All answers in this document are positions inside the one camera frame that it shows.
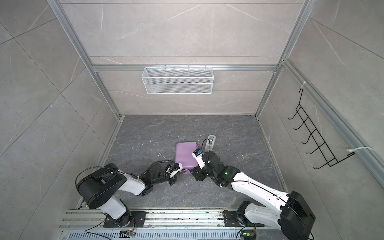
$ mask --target tiled wall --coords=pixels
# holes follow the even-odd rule
[[[318,0],[290,59],[384,159],[382,1]],[[382,239],[384,190],[357,156],[325,163],[296,116],[300,85],[283,71],[260,122],[289,191],[303,194],[316,215],[315,239]],[[304,92],[301,104],[337,159],[347,143]]]
[[[94,64],[276,64],[301,0],[62,0]],[[215,71],[212,94],[145,92],[101,72],[122,114],[255,113],[272,72]]]
[[[50,239],[116,122],[45,0],[0,3],[0,239]]]

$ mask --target gray tile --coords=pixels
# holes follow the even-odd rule
[[[59,96],[0,157],[0,238],[17,239],[87,129]]]
[[[61,3],[206,3],[204,0],[60,0]],[[210,3],[303,3],[303,0],[211,0]]]
[[[63,4],[63,8],[90,56],[278,56],[301,4]]]
[[[91,128],[88,128],[49,187],[20,240],[29,240],[31,236],[34,239],[53,239],[52,235],[63,219],[62,214],[68,209],[74,209],[80,199],[74,187],[74,179],[83,169],[97,164],[103,148],[104,144]],[[93,169],[84,172],[78,181],[91,172]]]
[[[305,152],[315,150],[316,144],[312,138],[307,144],[302,144],[302,141],[307,140],[309,132],[305,126],[299,130],[293,129],[302,122],[298,116],[292,120],[288,119],[295,113],[294,109],[300,98],[299,89],[300,85],[288,72],[284,72],[281,79],[276,83],[270,99],[287,127],[342,239],[380,239],[382,237],[381,222],[384,211],[375,209],[374,206],[380,204],[381,199],[384,198],[384,189],[357,156],[352,156],[333,167],[325,166],[318,170],[313,169],[313,167],[324,164],[325,160],[319,150],[310,155],[305,154]],[[301,104],[335,157],[338,160],[345,158],[348,154],[346,149],[349,146],[314,105],[306,92],[303,93]],[[322,143],[319,136],[316,135],[315,139]],[[328,160],[332,159],[327,152],[325,155]]]
[[[15,40],[0,45],[0,155],[60,94]]]
[[[89,126],[102,142],[106,143],[115,123],[116,117],[107,102],[104,101]]]
[[[200,145],[208,134],[216,135],[214,151],[225,165],[281,189],[254,116],[125,116],[107,163],[141,174],[154,161],[174,160],[177,143]],[[145,197],[123,192],[117,197],[128,207],[237,208],[245,200],[255,202],[242,193],[219,188],[211,179],[198,182],[191,174],[179,176],[171,187],[167,182],[157,184]]]
[[[91,123],[104,102],[103,95],[86,69],[63,91],[63,96],[87,124]]]
[[[0,43],[3,43],[11,38],[12,36],[9,32],[3,27],[3,25],[0,24]]]
[[[147,94],[110,91],[121,114],[253,115],[264,91],[213,91],[211,94]]]
[[[311,19],[290,58],[384,159],[384,59]]]
[[[16,37],[55,18],[45,0],[3,0],[0,22]]]
[[[100,72],[104,84],[110,91],[145,91],[141,71]],[[265,90],[270,71],[215,71],[214,91]]]
[[[60,92],[85,68],[57,19],[16,40]]]
[[[341,240],[301,156],[269,100],[260,116],[260,123],[288,187],[288,192],[299,192],[316,216],[312,228],[315,239]]]
[[[384,2],[319,0],[311,17],[384,57]]]
[[[91,57],[93,64],[277,64],[280,56]]]

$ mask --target metal beam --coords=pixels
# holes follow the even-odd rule
[[[264,106],[265,106],[269,96],[271,95],[272,89],[275,86],[277,79],[279,78],[279,75],[281,73],[281,64],[282,64],[283,59],[289,57],[289,55],[291,54],[292,49],[293,49],[297,39],[299,38],[299,35],[300,35],[301,31],[303,30],[303,27],[304,27],[305,23],[307,22],[308,17],[310,15],[315,3],[316,3],[316,0],[306,0],[303,3],[303,7],[301,8],[299,16],[297,17],[297,20],[296,20],[296,23],[292,29],[291,35],[289,36],[288,41],[284,47],[284,50],[280,56],[279,62],[277,64],[277,66],[279,66],[277,69],[277,72],[271,77],[271,79],[268,83],[268,86],[267,86],[266,90],[264,91],[263,97],[260,100],[259,106],[257,107],[257,110],[255,112],[255,116],[257,118],[260,117],[260,114],[263,111]]]
[[[109,95],[107,88],[104,86],[103,81],[96,74],[96,72],[93,70],[91,59],[90,59],[89,55],[87,54],[84,46],[81,44],[80,39],[77,36],[76,32],[74,31],[73,26],[70,23],[67,15],[65,14],[61,3],[58,0],[47,0],[47,2],[50,5],[52,11],[55,13],[57,19],[59,20],[60,24],[62,25],[62,27],[65,31],[65,33],[67,34],[72,45],[74,46],[78,55],[80,56],[81,60],[83,61],[85,67],[87,68],[87,70],[91,74],[93,80],[95,81],[96,85],[98,86],[101,93],[103,94],[103,96],[104,96],[105,100],[107,101],[109,107],[111,108],[112,112],[115,114],[116,118],[119,119],[121,114],[119,113],[119,110],[116,107],[116,104],[112,100],[111,96]]]
[[[293,76],[294,79],[302,85],[308,79],[300,72],[300,70],[289,60],[284,59],[283,66]],[[325,97],[316,89],[312,83],[303,85],[306,94],[322,111],[324,116],[331,122],[332,126],[339,132],[341,137],[353,149],[356,147],[368,146],[363,138],[348,124],[348,122],[339,114],[339,112],[325,99]],[[382,159],[370,149],[359,149],[355,151],[356,155],[384,188],[384,164]]]
[[[215,71],[276,71],[273,64],[255,65],[93,65],[94,71],[143,71],[145,67],[211,67]]]

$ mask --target gray marble floor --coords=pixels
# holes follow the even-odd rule
[[[141,174],[154,161],[175,158],[179,142],[199,145],[216,135],[214,152],[225,165],[232,165],[255,180],[281,190],[261,130],[253,116],[125,116],[107,163]],[[157,184],[145,197],[118,192],[129,208],[238,208],[246,195],[217,187],[211,179],[198,182],[190,174],[169,186]]]

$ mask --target black mounting plate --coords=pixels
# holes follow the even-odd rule
[[[135,219],[136,227],[143,227],[144,226],[144,221],[145,221],[145,216],[147,212],[131,212],[131,218]],[[116,227],[119,228],[118,224],[116,221],[111,218],[107,217],[107,219],[104,222],[103,227]],[[130,227],[133,228],[133,221],[131,221],[127,226],[125,227]]]
[[[223,217],[224,217],[224,225],[226,227],[243,227],[240,225],[239,221],[237,220],[236,211],[223,211]],[[257,227],[264,227],[264,224],[257,223]]]

